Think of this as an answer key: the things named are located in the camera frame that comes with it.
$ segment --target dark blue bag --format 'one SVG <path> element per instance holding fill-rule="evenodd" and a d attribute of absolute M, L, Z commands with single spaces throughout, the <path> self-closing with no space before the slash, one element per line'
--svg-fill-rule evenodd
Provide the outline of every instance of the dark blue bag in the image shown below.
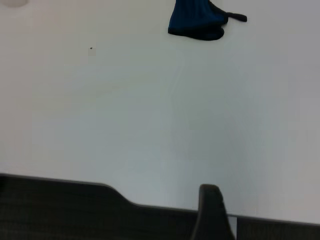
<path fill-rule="evenodd" d="M 168 33 L 205 41 L 217 40 L 224 35 L 221 26 L 229 18 L 247 21 L 245 15 L 225 12 L 210 0 L 176 0 Z"/>

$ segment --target strap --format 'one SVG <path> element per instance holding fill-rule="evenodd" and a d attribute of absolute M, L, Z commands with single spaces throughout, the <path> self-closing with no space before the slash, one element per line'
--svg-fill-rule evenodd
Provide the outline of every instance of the strap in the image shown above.
<path fill-rule="evenodd" d="M 246 16 L 246 15 L 243 15 L 243 14 L 227 12 L 226 15 L 227 15 L 229 18 L 233 18 L 233 19 L 239 20 L 239 21 L 241 21 L 241 22 L 247 22 L 247 21 L 248 21 L 247 16 Z"/>

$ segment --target white object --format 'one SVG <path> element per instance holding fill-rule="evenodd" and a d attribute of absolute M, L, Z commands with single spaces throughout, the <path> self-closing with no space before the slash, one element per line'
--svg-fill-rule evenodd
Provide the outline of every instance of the white object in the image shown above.
<path fill-rule="evenodd" d="M 174 5 L 0 7 L 0 171 L 320 224 L 320 2 L 224 0 L 248 22 L 213 42 L 169 35 Z"/>

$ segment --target blue fabric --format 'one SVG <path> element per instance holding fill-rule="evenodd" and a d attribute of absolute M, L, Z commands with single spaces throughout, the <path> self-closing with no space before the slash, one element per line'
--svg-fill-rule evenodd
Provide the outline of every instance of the blue fabric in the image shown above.
<path fill-rule="evenodd" d="M 194 29 L 224 23 L 225 16 L 213 12 L 208 0 L 176 0 L 169 29 Z"/>

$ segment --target white surface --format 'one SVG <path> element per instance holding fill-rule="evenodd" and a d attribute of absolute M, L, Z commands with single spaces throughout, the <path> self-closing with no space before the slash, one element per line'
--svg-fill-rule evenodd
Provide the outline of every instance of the white surface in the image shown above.
<path fill-rule="evenodd" d="M 320 2 L 215 3 L 249 22 L 213 42 L 167 34 L 174 0 L 0 5 L 0 171 L 320 224 Z"/>
<path fill-rule="evenodd" d="M 228 218 L 228 220 L 229 220 L 229 224 L 231 227 L 231 231 L 232 231 L 233 235 L 235 236 L 235 238 L 237 238 L 237 218 L 231 216 Z"/>

